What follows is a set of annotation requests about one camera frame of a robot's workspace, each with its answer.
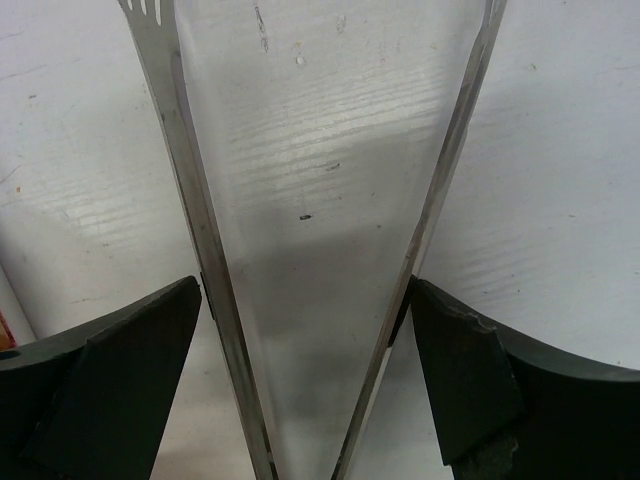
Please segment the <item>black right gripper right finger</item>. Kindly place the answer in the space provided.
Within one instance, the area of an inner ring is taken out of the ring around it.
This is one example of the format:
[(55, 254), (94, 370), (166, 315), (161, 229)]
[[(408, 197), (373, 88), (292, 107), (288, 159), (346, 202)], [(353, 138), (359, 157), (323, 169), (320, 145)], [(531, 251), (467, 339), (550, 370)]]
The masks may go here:
[(520, 333), (418, 280), (415, 339), (457, 479), (635, 479), (639, 374)]

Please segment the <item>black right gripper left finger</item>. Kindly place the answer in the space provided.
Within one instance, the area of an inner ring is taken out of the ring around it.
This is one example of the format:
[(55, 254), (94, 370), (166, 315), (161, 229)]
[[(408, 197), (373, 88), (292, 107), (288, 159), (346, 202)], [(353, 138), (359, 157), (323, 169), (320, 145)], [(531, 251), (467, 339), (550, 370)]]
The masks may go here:
[(2, 478), (149, 478), (201, 302), (187, 276), (3, 351)]

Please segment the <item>metal serving tongs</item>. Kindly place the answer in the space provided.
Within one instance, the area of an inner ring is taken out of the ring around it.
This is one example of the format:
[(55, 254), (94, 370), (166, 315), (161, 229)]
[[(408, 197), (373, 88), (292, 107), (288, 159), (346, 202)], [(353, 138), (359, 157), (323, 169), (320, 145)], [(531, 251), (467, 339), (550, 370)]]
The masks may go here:
[(502, 1), (124, 1), (252, 467), (345, 479)]

